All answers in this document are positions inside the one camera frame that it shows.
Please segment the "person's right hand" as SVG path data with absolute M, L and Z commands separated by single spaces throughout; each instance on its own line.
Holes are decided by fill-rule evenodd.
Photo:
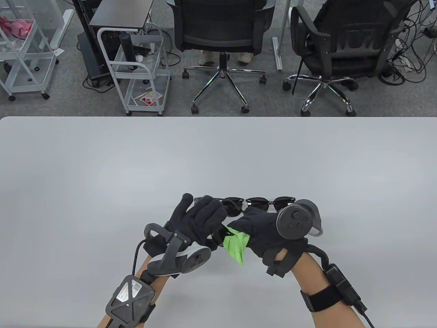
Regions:
M 277 214 L 247 208 L 243 216 L 225 228 L 230 233 L 223 241 L 229 256 L 244 264 L 243 253 L 249 248 L 267 267 L 269 275 L 283 277 L 290 272 L 307 249 L 308 239 L 283 238 L 277 230 Z

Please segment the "person's left hand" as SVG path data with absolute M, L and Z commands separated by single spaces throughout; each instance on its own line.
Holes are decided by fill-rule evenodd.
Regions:
M 185 193 L 176 206 L 164 228 L 175 234 L 182 233 L 188 238 L 187 244 L 181 245 L 179 251 L 185 250 L 193 242 L 217 250 L 217 244 L 209 240 L 227 217 L 227 212 L 218 199 L 209 195 L 200 198 L 192 206 L 194 197 Z

